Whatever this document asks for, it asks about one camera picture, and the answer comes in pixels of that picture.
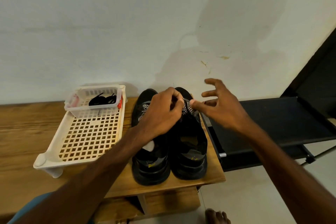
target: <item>sneaker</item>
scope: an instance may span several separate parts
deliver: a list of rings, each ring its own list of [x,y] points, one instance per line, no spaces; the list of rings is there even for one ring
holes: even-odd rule
[[[190,93],[181,88],[175,88],[184,98],[181,119],[174,125],[174,137],[170,145],[170,167],[173,174],[182,180],[202,178],[208,167],[208,140],[201,126],[198,112],[191,109]]]
[[[139,123],[155,94],[157,92],[152,89],[140,94],[132,112],[132,127]],[[164,134],[154,138],[137,152],[132,158],[132,174],[137,183],[145,186],[156,185],[168,178],[170,175],[168,148],[167,135]]]

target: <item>white wall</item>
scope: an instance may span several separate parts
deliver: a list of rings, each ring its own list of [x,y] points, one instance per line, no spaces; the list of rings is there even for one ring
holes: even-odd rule
[[[277,97],[335,27],[336,0],[0,0],[0,104],[93,82],[199,97],[207,77]]]

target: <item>blue fabric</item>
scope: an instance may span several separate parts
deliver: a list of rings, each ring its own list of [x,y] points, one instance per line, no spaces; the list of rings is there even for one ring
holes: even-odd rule
[[[27,213],[28,211],[33,209],[36,205],[38,205],[40,202],[42,202],[44,199],[46,199],[51,193],[52,192],[49,192],[35,197],[33,200],[28,202],[24,207],[22,207],[7,224],[12,224],[16,222],[19,218],[21,218],[21,216],[23,216],[25,213]],[[94,224],[93,219],[90,219],[87,224]]]

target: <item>bare foot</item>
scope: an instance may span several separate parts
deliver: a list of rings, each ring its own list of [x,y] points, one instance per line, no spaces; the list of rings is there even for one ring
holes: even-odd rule
[[[225,212],[215,212],[211,208],[205,210],[205,220],[207,224],[231,224]]]

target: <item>forearm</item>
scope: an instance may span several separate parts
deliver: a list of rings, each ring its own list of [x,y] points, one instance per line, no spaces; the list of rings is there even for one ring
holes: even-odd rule
[[[139,127],[130,128],[111,150],[16,223],[86,223],[128,160],[143,146],[142,134]]]
[[[336,198],[253,121],[240,132],[263,163],[297,223],[336,221]]]

